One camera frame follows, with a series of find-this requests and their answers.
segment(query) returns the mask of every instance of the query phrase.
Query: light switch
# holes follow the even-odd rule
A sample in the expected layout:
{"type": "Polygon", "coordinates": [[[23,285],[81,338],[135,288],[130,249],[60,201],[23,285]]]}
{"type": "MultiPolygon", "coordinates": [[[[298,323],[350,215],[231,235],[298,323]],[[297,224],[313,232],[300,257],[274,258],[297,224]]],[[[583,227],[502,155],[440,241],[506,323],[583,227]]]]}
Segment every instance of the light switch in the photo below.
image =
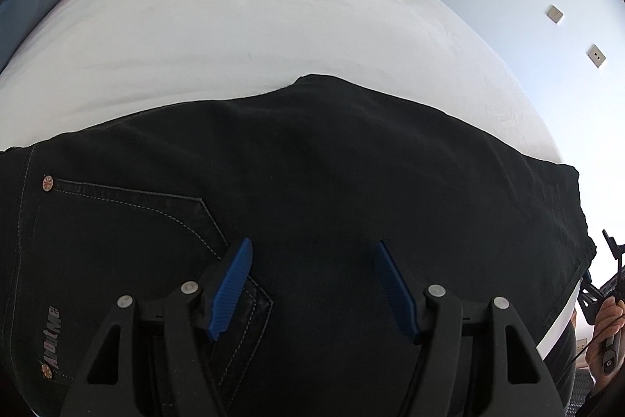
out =
{"type": "Polygon", "coordinates": [[[597,48],[597,45],[590,47],[588,57],[590,57],[591,61],[593,61],[597,67],[600,67],[605,62],[605,55],[597,48]]]}
{"type": "Polygon", "coordinates": [[[564,13],[562,13],[559,9],[557,9],[555,6],[552,6],[551,8],[549,8],[549,10],[547,11],[547,16],[552,19],[555,23],[560,23],[560,20],[562,20],[562,17],[564,16],[564,13]]]}

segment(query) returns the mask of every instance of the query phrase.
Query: black cloth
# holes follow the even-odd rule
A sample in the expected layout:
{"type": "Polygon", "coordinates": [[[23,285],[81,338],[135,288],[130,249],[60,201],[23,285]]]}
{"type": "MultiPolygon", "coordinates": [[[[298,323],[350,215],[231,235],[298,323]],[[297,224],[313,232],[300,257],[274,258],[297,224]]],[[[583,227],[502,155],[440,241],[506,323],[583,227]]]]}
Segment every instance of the black cloth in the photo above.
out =
{"type": "Polygon", "coordinates": [[[507,297],[538,342],[595,255],[577,178],[322,76],[13,149],[0,155],[1,361],[57,415],[120,295],[163,297],[247,236],[251,279],[211,357],[229,415],[395,415],[417,350],[375,278],[377,241],[462,299],[507,297]]]}
{"type": "Polygon", "coordinates": [[[562,406],[567,407],[573,394],[575,383],[575,329],[569,322],[560,338],[545,357],[545,365],[549,369],[555,388],[560,394],[562,406]]]}
{"type": "Polygon", "coordinates": [[[591,414],[591,412],[595,408],[597,408],[598,404],[601,402],[605,394],[611,389],[611,387],[612,387],[612,384],[610,383],[602,391],[599,391],[596,394],[593,394],[593,392],[590,391],[586,395],[586,399],[584,400],[584,404],[582,405],[582,408],[580,408],[575,414],[576,417],[588,417],[591,414]]]}

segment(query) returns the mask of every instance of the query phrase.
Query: mattress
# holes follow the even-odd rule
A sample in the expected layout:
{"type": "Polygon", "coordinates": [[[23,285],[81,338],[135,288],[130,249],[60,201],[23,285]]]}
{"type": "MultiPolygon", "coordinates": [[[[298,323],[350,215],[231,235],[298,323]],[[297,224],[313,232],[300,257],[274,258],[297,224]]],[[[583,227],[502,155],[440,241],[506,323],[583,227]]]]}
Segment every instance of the mattress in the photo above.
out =
{"type": "Polygon", "coordinates": [[[439,0],[61,0],[0,74],[0,150],[310,73],[435,107],[562,162],[511,71],[439,0]]]}

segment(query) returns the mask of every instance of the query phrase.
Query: black cable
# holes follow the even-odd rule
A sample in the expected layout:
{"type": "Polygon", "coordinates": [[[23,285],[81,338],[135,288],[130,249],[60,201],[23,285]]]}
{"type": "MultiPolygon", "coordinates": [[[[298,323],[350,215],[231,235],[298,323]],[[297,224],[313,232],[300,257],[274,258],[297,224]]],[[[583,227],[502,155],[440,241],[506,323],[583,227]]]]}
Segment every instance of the black cable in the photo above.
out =
{"type": "Polygon", "coordinates": [[[596,334],[596,335],[593,337],[593,339],[591,339],[591,340],[588,342],[588,344],[587,344],[585,347],[583,347],[583,348],[582,348],[582,350],[580,350],[580,352],[579,352],[579,353],[578,353],[578,354],[577,354],[577,355],[573,358],[573,360],[572,360],[570,363],[568,363],[568,365],[567,365],[567,366],[566,366],[566,368],[564,369],[563,374],[560,376],[560,378],[558,379],[558,381],[557,381],[557,382],[555,382],[555,385],[558,385],[558,384],[561,382],[561,380],[562,380],[562,379],[564,378],[564,376],[566,375],[566,372],[568,371],[569,367],[570,367],[572,364],[574,364],[574,363],[575,363],[575,361],[577,360],[577,358],[578,358],[580,355],[582,355],[582,353],[584,353],[584,352],[586,351],[586,349],[587,349],[590,345],[592,345],[592,344],[593,344],[593,342],[595,342],[595,339],[597,339],[597,338],[599,338],[599,336],[601,336],[601,333],[602,333],[603,331],[605,331],[605,330],[609,329],[609,328],[610,328],[613,324],[615,324],[618,320],[621,320],[621,319],[623,319],[623,318],[624,318],[624,316],[620,316],[620,317],[615,318],[615,319],[614,319],[614,320],[612,320],[612,321],[611,321],[608,325],[606,325],[606,326],[603,328],[603,330],[602,330],[601,332],[599,332],[598,334],[596,334]]]}

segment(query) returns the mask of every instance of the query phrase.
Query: blue gripper pad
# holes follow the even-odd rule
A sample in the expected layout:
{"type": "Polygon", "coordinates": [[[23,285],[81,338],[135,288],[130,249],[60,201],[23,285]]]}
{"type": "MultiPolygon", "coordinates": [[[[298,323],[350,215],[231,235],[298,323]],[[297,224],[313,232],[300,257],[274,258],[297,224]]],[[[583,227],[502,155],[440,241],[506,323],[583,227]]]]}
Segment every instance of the blue gripper pad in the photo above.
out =
{"type": "Polygon", "coordinates": [[[212,300],[211,321],[206,332],[213,341],[228,328],[251,266],[252,241],[244,239],[212,300]]]}
{"type": "Polygon", "coordinates": [[[417,325],[416,305],[383,242],[377,245],[374,263],[377,278],[384,288],[399,330],[411,341],[415,341],[421,334],[417,325]]]}

